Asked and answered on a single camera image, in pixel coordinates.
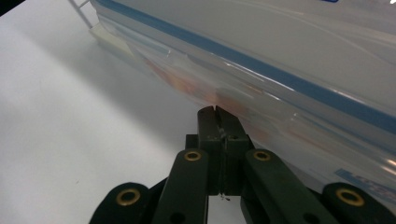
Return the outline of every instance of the blue trim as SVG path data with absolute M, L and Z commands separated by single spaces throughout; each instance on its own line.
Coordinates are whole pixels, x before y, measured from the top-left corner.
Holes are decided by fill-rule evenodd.
M 213 40 L 179 28 L 166 21 L 159 20 L 144 12 L 127 7 L 112 0 L 96 0 L 103 7 L 107 7 L 135 21 L 172 35 L 180 40 L 190 43 L 200 49 L 212 52 L 229 61 L 240 64 L 264 77 L 269 77 L 291 89 L 309 96 L 325 105 L 336 108 L 348 115 L 361 119 L 380 129 L 396 134 L 396 118 L 382 111 L 363 105 L 349 98 L 343 97 L 333 91 L 324 89 L 314 83 L 282 71 L 268 63 L 261 62 L 244 53 L 227 48 Z

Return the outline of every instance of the blue edge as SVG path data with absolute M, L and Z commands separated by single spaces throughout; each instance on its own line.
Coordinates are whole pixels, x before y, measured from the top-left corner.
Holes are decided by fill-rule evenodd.
M 323 104 L 336 108 L 355 118 L 364 120 L 380 129 L 396 134 L 396 118 L 367 105 L 343 97 L 335 92 L 324 89 L 316 84 L 282 71 L 268 63 L 247 56 L 234 49 L 227 48 L 203 36 L 194 34 L 166 21 L 159 20 L 146 13 L 127 7 L 112 0 L 96 0 L 103 7 L 107 7 L 135 21 L 160 30 L 168 35 L 190 43 L 200 49 L 212 52 L 229 61 L 238 63 L 258 74 L 265 74 L 279 83 L 288 86 L 297 92 L 309 96 Z

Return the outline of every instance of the brass ring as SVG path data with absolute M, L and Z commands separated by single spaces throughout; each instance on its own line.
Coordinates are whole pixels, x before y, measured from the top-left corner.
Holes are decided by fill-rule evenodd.
M 184 159 L 187 161 L 198 161 L 201 159 L 201 153 L 197 151 L 189 151 L 186 154 L 184 154 Z
M 133 193 L 134 197 L 132 199 L 123 199 L 122 197 L 127 194 L 127 193 Z M 121 205 L 121 206 L 128 206 L 131 204 L 136 203 L 137 201 L 139 201 L 140 199 L 140 192 L 137 189 L 125 189 L 123 191 L 121 191 L 118 195 L 117 195 L 117 204 Z
M 338 189 L 335 194 L 337 197 L 343 201 L 344 203 L 347 203 L 352 206 L 363 206 L 364 205 L 364 200 L 363 198 L 354 190 L 351 189 Z M 345 194 L 349 194 L 350 196 L 353 197 L 353 199 L 347 198 Z
M 256 158 L 259 161 L 269 161 L 271 160 L 271 155 L 264 152 L 264 151 L 256 151 L 253 154 L 254 158 Z

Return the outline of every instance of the transparent storage box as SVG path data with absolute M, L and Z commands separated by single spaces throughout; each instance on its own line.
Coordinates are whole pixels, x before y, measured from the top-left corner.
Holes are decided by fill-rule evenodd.
M 396 213 L 389 1 L 92 0 L 151 74 L 220 105 L 308 187 L 348 182 Z

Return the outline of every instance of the white table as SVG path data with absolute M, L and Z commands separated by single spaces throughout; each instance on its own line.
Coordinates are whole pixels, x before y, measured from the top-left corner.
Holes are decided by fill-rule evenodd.
M 199 108 L 102 49 L 66 0 L 22 3 L 0 18 L 0 223 L 85 224 L 117 185 L 153 186 Z M 209 206 L 208 223 L 244 223 L 237 198 Z

